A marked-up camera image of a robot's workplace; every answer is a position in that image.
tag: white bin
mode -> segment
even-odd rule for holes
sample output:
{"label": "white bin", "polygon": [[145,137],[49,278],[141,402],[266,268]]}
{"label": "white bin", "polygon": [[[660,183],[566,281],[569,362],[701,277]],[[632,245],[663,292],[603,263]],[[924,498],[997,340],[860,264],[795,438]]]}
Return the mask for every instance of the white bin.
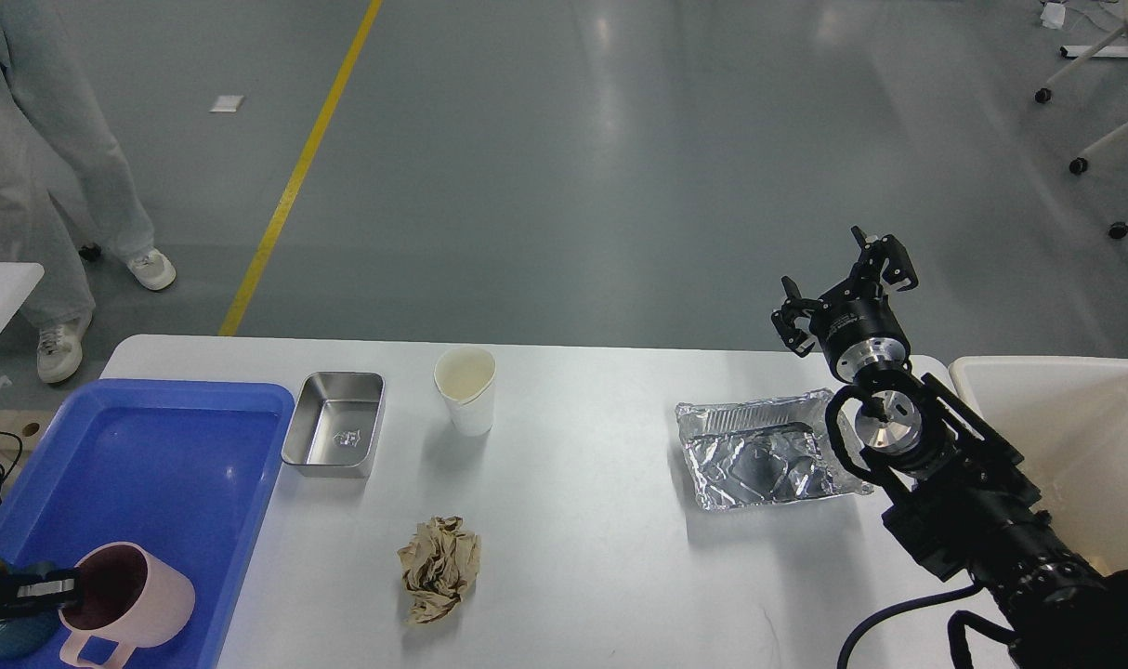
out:
{"label": "white bin", "polygon": [[1128,360],[963,356],[950,373],[1025,457],[1058,536],[1104,574],[1128,569]]}

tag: crumpled paper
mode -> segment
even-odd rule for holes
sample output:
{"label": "crumpled paper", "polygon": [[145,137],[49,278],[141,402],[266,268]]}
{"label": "crumpled paper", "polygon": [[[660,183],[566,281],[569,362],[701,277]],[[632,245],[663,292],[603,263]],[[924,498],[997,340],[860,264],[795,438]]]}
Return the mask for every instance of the crumpled paper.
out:
{"label": "crumpled paper", "polygon": [[414,600],[408,625],[444,618],[477,580],[481,537],[462,529],[462,525],[456,516],[432,517],[416,525],[415,537],[398,549],[403,588]]}

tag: white shoe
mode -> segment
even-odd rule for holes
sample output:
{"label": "white shoe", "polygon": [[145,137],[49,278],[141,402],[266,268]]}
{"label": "white shoe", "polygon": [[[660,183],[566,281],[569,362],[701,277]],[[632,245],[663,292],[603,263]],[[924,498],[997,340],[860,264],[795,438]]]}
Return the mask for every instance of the white shoe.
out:
{"label": "white shoe", "polygon": [[36,373],[45,384],[60,384],[81,367],[81,337],[89,326],[89,317],[61,323],[39,332],[36,349]]}
{"label": "white shoe", "polygon": [[171,261],[159,249],[148,250],[143,257],[126,263],[126,270],[130,270],[134,279],[139,279],[139,283],[142,283],[148,291],[161,291],[177,279],[177,269],[171,266]]}

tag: yellow floor stripe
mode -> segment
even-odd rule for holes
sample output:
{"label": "yellow floor stripe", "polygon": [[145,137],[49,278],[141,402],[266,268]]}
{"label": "yellow floor stripe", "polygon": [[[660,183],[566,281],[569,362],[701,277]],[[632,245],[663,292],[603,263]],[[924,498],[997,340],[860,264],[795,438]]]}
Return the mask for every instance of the yellow floor stripe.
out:
{"label": "yellow floor stripe", "polygon": [[342,67],[337,71],[337,79],[334,79],[334,86],[329,89],[329,96],[325,98],[325,105],[320,108],[320,115],[318,115],[317,123],[312,126],[312,132],[308,133],[308,141],[305,141],[303,150],[300,151],[300,160],[297,160],[296,166],[292,168],[292,177],[288,178],[288,187],[284,187],[283,195],[280,196],[279,204],[275,206],[275,212],[271,215],[271,223],[266,226],[266,232],[263,234],[262,240],[258,241],[258,250],[255,250],[255,257],[250,259],[250,266],[246,270],[246,275],[241,278],[241,285],[238,287],[238,292],[233,296],[233,303],[229,306],[228,313],[224,314],[224,322],[221,324],[221,329],[219,331],[221,337],[232,337],[232,335],[238,334],[241,317],[245,316],[246,308],[250,305],[250,298],[255,297],[258,280],[262,279],[263,271],[266,270],[266,263],[271,259],[271,254],[275,249],[275,243],[279,241],[279,235],[283,231],[283,225],[288,222],[288,214],[292,212],[292,204],[296,203],[296,197],[300,194],[300,187],[303,186],[303,178],[308,176],[308,169],[312,166],[312,158],[317,155],[317,149],[320,149],[320,140],[324,139],[325,131],[329,126],[329,121],[334,117],[334,112],[337,111],[340,97],[342,97],[342,93],[345,90],[349,76],[353,72],[353,64],[356,63],[356,56],[361,53],[361,46],[365,44],[365,38],[370,34],[370,26],[373,25],[373,18],[378,16],[378,9],[381,7],[382,0],[371,0],[370,8],[365,11],[365,16],[361,18],[361,25],[356,29],[356,35],[353,35],[353,43],[349,46],[345,59],[342,61]]}

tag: gray floor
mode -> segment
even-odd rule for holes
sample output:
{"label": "gray floor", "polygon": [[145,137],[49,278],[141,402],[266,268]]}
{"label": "gray floor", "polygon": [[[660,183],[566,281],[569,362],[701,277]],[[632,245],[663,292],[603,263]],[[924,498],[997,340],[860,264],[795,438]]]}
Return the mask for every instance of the gray floor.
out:
{"label": "gray floor", "polygon": [[[89,267],[87,363],[42,386],[11,323],[0,407],[217,334],[367,5],[59,3],[180,280]],[[839,281],[856,223],[911,253],[917,352],[1128,356],[1128,141],[1066,169],[1128,118],[1128,62],[1031,100],[1120,11],[1068,7],[386,0],[240,335],[777,351],[777,280]]]}

